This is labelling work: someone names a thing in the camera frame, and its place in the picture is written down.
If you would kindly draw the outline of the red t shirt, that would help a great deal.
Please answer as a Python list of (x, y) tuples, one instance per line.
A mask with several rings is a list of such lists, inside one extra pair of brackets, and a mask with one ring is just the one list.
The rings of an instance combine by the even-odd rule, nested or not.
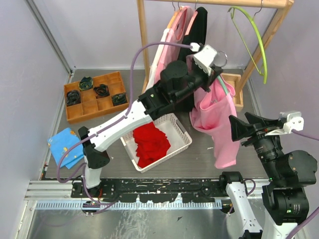
[(164, 132), (153, 122), (133, 130), (133, 138), (137, 144), (136, 156), (138, 167), (145, 168), (165, 157), (171, 144)]

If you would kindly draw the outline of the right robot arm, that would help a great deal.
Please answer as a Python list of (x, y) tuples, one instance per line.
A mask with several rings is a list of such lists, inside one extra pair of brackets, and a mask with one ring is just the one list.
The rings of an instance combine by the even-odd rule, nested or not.
[(309, 213), (309, 202), (304, 188), (314, 185), (317, 160), (304, 150), (283, 153), (281, 135), (300, 134), (304, 129), (301, 112), (280, 113), (278, 119), (267, 119), (245, 113), (246, 122), (230, 115), (232, 141), (242, 146), (253, 146), (268, 176), (269, 184), (262, 187), (265, 224), (256, 220), (247, 196), (245, 180), (240, 172), (223, 172), (218, 189), (229, 196), (242, 239), (291, 239), (318, 213)]

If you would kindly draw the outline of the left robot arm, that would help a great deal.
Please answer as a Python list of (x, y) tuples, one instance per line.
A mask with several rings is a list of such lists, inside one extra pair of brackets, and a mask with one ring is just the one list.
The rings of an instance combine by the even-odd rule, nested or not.
[(174, 113), (176, 105), (197, 89), (208, 91), (222, 72), (222, 68), (216, 65), (204, 69), (193, 62), (192, 70), (188, 70), (185, 62), (172, 61), (161, 71), (160, 80), (141, 94), (126, 111), (95, 128), (81, 127), (78, 133), (83, 141), (86, 163), (82, 192), (88, 197), (98, 195), (102, 168), (110, 162), (107, 154), (110, 145), (130, 131)]

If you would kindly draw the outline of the salmon pink hanger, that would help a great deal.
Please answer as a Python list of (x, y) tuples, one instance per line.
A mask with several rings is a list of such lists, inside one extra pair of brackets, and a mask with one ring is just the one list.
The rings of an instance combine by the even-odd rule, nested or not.
[(191, 17), (191, 19), (190, 19), (190, 21), (189, 21), (189, 24), (188, 24), (188, 26), (187, 26), (185, 35), (189, 35), (190, 30), (191, 30), (191, 27), (192, 27), (192, 25), (193, 25), (193, 23), (194, 23), (194, 21), (195, 21), (195, 18), (196, 18), (197, 15), (198, 15), (198, 12), (197, 12), (197, 10), (196, 10), (196, 6), (197, 6), (197, 0), (196, 0), (196, 2), (195, 2), (195, 6), (194, 6), (194, 13), (193, 13), (193, 15), (192, 15), (192, 17)]

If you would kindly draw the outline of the black t shirt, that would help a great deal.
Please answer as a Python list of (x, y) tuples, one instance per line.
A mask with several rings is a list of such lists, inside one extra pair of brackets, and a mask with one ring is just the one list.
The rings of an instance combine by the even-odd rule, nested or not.
[[(198, 12), (197, 17), (191, 27), (189, 35), (184, 35), (182, 44), (189, 45), (192, 42), (198, 44), (205, 44), (207, 33), (207, 16), (208, 12), (204, 7), (196, 9)], [(189, 95), (182, 102), (178, 103), (175, 107), (177, 112), (190, 112), (194, 108), (194, 95)]]

